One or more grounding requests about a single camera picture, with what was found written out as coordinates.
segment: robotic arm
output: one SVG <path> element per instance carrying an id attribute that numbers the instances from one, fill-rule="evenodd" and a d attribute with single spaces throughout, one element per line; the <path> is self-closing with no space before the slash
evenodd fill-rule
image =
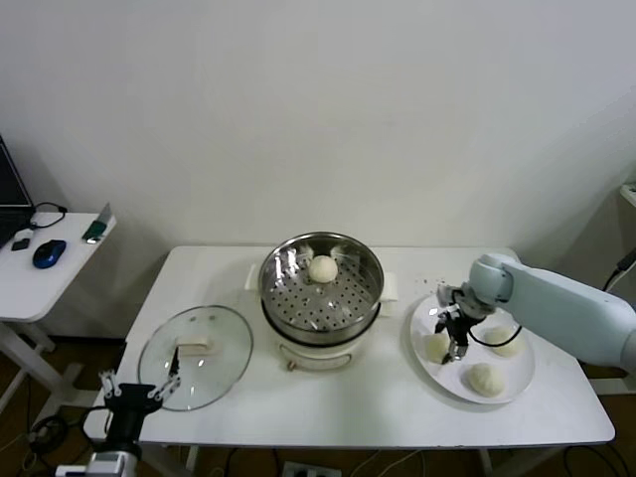
<path id="1" fill-rule="evenodd" d="M 477 259 L 461 288 L 438 290 L 436 332 L 451 338 L 445 362 L 463 358 L 468 330 L 497 307 L 587 363 L 636 371 L 636 312 L 625 301 L 502 254 Z"/>

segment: blue mouse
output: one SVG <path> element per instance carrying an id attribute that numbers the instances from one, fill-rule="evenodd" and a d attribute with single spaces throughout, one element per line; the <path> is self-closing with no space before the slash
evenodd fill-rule
<path id="1" fill-rule="evenodd" d="M 49 240 L 36 249 L 33 264 L 36 268 L 50 268 L 58 262 L 66 249 L 67 243 L 64 240 Z"/>

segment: small white desk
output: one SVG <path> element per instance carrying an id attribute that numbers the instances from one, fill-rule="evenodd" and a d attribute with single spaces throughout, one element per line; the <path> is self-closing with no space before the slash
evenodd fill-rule
<path id="1" fill-rule="evenodd" d="M 37 213 L 34 220 L 38 224 L 48 224 L 59 216 L 58 213 Z M 35 231 L 29 248 L 12 251 L 12 242 L 9 241 L 0 249 L 0 350 L 21 368 L 0 397 L 0 412 L 27 374 L 52 394 L 40 416 L 54 413 L 62 404 L 90 406 L 94 401 L 95 392 L 79 391 L 73 386 L 73 381 L 80 373 L 80 365 L 71 364 L 60 375 L 40 357 L 42 351 L 53 351 L 55 345 L 33 323 L 49 313 L 98 249 L 99 243 L 89 244 L 81 240 L 82 234 L 96 218 L 97 214 L 68 213 L 60 223 Z M 105 231 L 106 236 L 115 224 L 113 217 Z M 32 262 L 33 253 L 38 246 L 51 239 L 66 240 L 67 249 L 53 267 L 38 269 Z M 12 328 L 35 341 L 36 349 L 31 349 Z"/>
<path id="2" fill-rule="evenodd" d="M 514 254 L 501 248 L 375 248 L 384 270 L 397 276 L 399 302 L 393 304 L 394 316 L 376 321 L 366 355 L 351 365 L 339 371 L 290 373 L 276 352 L 257 299 L 243 290 L 249 266 L 261 262 L 269 248 L 173 249 L 128 334 L 119 380 L 136 383 L 138 359 L 151 334 L 172 315 L 197 305 L 217 303 L 236 309 L 252 328 L 254 350 L 242 379 L 225 397 L 191 412 L 151 414 L 140 440 L 272 447 L 493 448 L 612 439 L 614 427 L 577 361 L 531 333 L 537 357 L 534 381 L 506 405 L 463 401 L 420 368 L 406 344 L 412 311 L 441 280 L 464 281 L 473 260 L 489 251 Z M 86 422 L 88 435 L 103 438 L 104 419 L 105 412 L 95 412 Z"/>

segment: power strip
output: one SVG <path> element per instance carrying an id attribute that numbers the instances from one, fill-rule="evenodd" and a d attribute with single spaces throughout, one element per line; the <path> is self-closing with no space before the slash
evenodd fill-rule
<path id="1" fill-rule="evenodd" d="M 281 477 L 342 477 L 342 471 L 297 462 L 285 462 Z"/>

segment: wooden floor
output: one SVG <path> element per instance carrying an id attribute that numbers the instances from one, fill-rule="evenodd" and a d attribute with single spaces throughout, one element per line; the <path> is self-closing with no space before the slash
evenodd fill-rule
<path id="1" fill-rule="evenodd" d="M 84 363 L 85 368 L 77 382 L 82 389 L 97 389 L 97 372 L 112 367 L 118 355 L 118 347 L 112 345 L 85 345 L 85 344 L 61 344 L 58 349 L 45 355 L 47 360 L 59 371 L 63 370 L 68 363 Z M 11 361 L 0 355 L 0 390 L 6 389 L 11 382 L 17 368 Z M 604 377 L 612 371 L 586 368 L 586 372 L 591 377 Z M 0 415 L 0 449 L 15 436 L 25 432 L 27 426 L 27 394 L 28 387 L 23 383 L 16 392 L 9 406 Z M 38 383 L 31 384 L 31 419 L 35 419 L 38 410 L 46 401 L 48 394 Z M 634 397 L 605 397 L 602 399 L 603 405 L 607 409 L 614 426 L 616 427 L 616 440 L 614 445 L 623 455 L 630 471 L 636 472 L 636 396 Z M 77 409 L 63 409 L 63 416 L 69 421 L 77 419 L 79 414 Z M 627 475 L 616 457 L 607 446 L 600 445 L 595 448 L 605 455 L 617 467 L 620 476 Z M 67 441 L 55 452 L 47 455 L 47 461 L 51 465 L 70 463 L 74 459 L 85 462 L 89 456 L 86 443 L 79 430 L 73 428 Z M 174 447 L 170 451 L 176 458 L 181 458 L 185 462 L 188 449 Z M 208 447 L 201 450 L 199 454 L 196 475 L 202 477 L 220 477 L 220 472 L 213 472 L 215 467 L 224 467 L 232 449 L 224 447 Z M 529 452 L 528 450 L 498 450 L 492 452 L 495 464 L 506 459 Z M 9 448 L 0 451 L 0 477 L 16 475 L 47 475 L 42 473 L 44 466 L 36 464 L 30 471 L 22 471 L 23 461 L 28 454 L 26 440 L 21 439 Z M 290 450 L 290 449 L 239 449 L 234 452 L 230 462 L 229 475 L 238 476 L 262 476 L 275 477 L 277 460 L 303 462 L 316 464 L 324 467 L 341 469 L 343 477 L 348 476 L 352 470 L 365 459 L 370 457 L 373 451 L 359 450 Z M 356 477 L 378 476 L 382 470 L 397 459 L 408 455 L 408 452 L 383 451 L 360 472 Z M 426 466 L 426 476 L 435 477 L 464 477 L 482 475 L 481 465 L 476 451 L 471 450 L 446 450 L 446 451 L 424 451 Z M 606 464 L 594 453 L 585 449 L 574 449 L 570 453 L 570 465 L 574 477 L 602 477 L 613 476 L 614 474 Z M 420 476 L 421 460 L 418 456 L 413 456 L 403 464 L 393 468 L 387 477 L 397 476 Z M 159 474 L 145 464 L 141 464 L 138 475 L 158 476 Z M 527 474 L 531 477 L 539 476 L 566 476 L 562 452 L 557 453 L 553 458 Z"/>

